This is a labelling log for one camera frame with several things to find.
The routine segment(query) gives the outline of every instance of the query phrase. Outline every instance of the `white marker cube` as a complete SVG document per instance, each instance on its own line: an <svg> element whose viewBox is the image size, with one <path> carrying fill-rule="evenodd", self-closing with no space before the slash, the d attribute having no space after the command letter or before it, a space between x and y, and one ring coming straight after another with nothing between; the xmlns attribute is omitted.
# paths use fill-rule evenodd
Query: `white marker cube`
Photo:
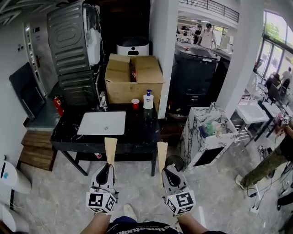
<svg viewBox="0 0 293 234"><path fill-rule="evenodd" d="M194 192L192 190L167 197L166 204L174 215L190 211L195 205Z"/></svg>
<svg viewBox="0 0 293 234"><path fill-rule="evenodd" d="M87 192L86 206L95 213L110 213L114 210L116 198L110 193Z"/></svg>

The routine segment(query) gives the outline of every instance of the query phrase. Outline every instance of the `clear bottle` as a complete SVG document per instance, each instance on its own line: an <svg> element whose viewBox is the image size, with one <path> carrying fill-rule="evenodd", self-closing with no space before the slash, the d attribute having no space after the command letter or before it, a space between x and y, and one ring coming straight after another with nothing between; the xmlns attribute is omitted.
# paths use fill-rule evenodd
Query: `clear bottle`
<svg viewBox="0 0 293 234"><path fill-rule="evenodd" d="M151 95L152 90L147 90L147 94L143 96L143 108L152 109L154 95Z"/></svg>

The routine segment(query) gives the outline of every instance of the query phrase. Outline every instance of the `white shoe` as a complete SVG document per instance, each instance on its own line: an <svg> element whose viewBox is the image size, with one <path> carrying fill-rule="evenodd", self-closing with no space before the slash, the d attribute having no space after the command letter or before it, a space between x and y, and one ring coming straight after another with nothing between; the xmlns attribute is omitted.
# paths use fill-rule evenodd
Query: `white shoe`
<svg viewBox="0 0 293 234"><path fill-rule="evenodd" d="M239 185L241 187L242 190L246 190L247 188L244 188L242 185L241 185L241 181L242 181L243 177L241 175L236 175L235 177L235 182L237 185Z"/></svg>
<svg viewBox="0 0 293 234"><path fill-rule="evenodd" d="M134 219L135 221L137 221L136 214L134 214L134 211L133 211L131 205L129 205L129 204L124 205L123 211L124 211L125 216L130 217L130 218Z"/></svg>

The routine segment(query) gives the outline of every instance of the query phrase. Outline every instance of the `balcony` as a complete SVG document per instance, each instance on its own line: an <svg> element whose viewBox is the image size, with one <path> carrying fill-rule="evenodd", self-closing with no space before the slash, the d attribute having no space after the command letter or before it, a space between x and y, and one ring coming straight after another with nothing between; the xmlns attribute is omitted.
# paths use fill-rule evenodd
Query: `balcony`
<svg viewBox="0 0 293 234"><path fill-rule="evenodd" d="M220 14L236 23L239 20L239 13L226 7L222 4L214 2L212 0L179 0L179 3L190 5L193 7L199 7L207 11L212 11L214 13Z"/></svg>

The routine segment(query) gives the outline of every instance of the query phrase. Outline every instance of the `red cup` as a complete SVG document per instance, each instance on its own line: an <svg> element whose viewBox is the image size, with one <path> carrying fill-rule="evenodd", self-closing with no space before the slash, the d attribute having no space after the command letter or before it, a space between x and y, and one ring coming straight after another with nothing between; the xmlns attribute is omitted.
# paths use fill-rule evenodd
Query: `red cup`
<svg viewBox="0 0 293 234"><path fill-rule="evenodd" d="M132 99L131 102L132 102L133 109L137 110L139 107L139 100L135 98L135 99Z"/></svg>

